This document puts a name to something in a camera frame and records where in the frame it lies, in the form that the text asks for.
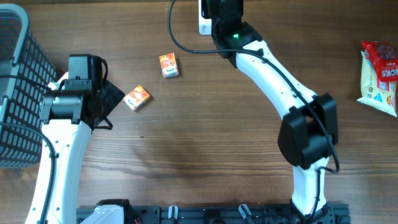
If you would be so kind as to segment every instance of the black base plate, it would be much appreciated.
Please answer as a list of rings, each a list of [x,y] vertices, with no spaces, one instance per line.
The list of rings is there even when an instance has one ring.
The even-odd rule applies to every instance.
[[[304,224],[291,204],[248,206],[254,224]],[[169,208],[159,206],[133,206],[141,224],[247,224],[236,207],[179,207],[178,220],[168,219]],[[94,212],[93,208],[78,209],[77,223]],[[350,224],[348,205],[328,203],[314,224]]]

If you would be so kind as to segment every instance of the small orange box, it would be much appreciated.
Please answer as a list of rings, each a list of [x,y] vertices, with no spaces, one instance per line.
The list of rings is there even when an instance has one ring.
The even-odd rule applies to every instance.
[[[164,78],[174,77],[178,75],[178,67],[174,53],[160,56],[159,60]]]
[[[138,85],[132,92],[126,95],[123,100],[135,111],[149,98],[150,94],[141,85]]]

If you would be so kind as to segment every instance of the red snack package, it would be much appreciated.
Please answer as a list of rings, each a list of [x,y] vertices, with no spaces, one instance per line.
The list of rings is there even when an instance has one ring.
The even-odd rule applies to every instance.
[[[362,41],[362,46],[380,81],[398,81],[398,58],[388,42]]]

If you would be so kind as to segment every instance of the wooden surface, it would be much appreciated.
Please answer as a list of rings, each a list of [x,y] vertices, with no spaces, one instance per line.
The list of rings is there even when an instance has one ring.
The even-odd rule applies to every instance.
[[[166,27],[169,2],[26,6],[31,30],[58,68],[68,55],[105,58],[109,80],[125,93],[138,84],[154,100],[138,113],[124,102],[113,131],[94,131],[78,205],[128,198],[133,205],[288,203],[292,168],[277,146],[280,118],[245,75],[219,55],[179,50]],[[353,223],[398,219],[398,122],[360,105],[360,40],[398,44],[397,1],[258,1],[244,19],[280,62],[338,104],[341,162],[327,175],[328,200],[348,203]],[[213,49],[198,34],[197,3],[178,2],[176,38]],[[159,56],[175,52],[181,75],[163,79]],[[23,223],[37,167],[0,170],[0,223]]]

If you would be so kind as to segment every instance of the brown tabletop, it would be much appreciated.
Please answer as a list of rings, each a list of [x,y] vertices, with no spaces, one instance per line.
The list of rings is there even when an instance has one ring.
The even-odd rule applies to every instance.
[[[244,20],[304,85],[337,101],[341,172],[326,175],[327,200],[349,204],[353,223],[398,219],[398,120],[356,102],[360,40],[398,45],[397,1],[247,1]],[[125,93],[154,99],[138,113],[121,102],[112,131],[94,131],[78,205],[128,198],[133,205],[288,203],[292,168],[279,151],[280,118],[247,76],[219,55],[178,49],[166,26],[169,2],[25,6],[30,28],[59,69],[68,55],[108,61]],[[176,38],[213,49],[198,33],[197,2],[177,2]],[[164,79],[159,56],[174,52],[181,75]],[[37,166],[0,170],[0,223],[23,223]]]

